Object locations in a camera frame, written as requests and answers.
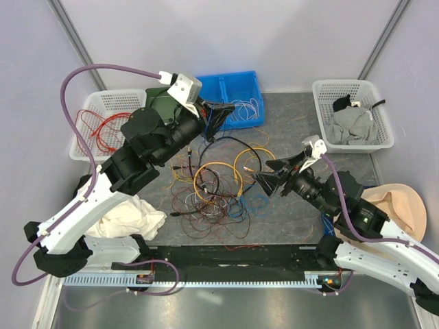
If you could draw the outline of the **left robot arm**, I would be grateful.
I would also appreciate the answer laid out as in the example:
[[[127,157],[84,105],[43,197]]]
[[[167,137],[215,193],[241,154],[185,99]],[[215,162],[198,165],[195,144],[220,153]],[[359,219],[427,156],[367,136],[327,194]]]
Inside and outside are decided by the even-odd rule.
[[[209,103],[197,99],[194,115],[182,106],[171,123],[165,123],[151,107],[135,110],[121,126],[125,141],[97,168],[88,190],[74,198],[52,219],[29,222],[24,231],[35,243],[36,267],[58,278],[85,267],[145,269],[150,249],[140,234],[123,238],[93,238],[86,231],[115,206],[136,195],[159,176],[159,167],[203,134],[211,141],[227,116],[231,103]]]

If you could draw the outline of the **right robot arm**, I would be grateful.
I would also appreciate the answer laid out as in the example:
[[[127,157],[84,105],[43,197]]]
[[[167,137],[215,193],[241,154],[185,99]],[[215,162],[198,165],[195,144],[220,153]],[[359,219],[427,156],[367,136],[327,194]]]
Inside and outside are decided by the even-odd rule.
[[[339,267],[378,279],[438,314],[438,255],[362,198],[364,187],[349,172],[337,171],[327,155],[311,157],[308,151],[266,165],[269,171],[256,171],[252,178],[268,196],[294,192],[337,217],[335,227],[347,239],[320,239],[313,257],[319,268]]]

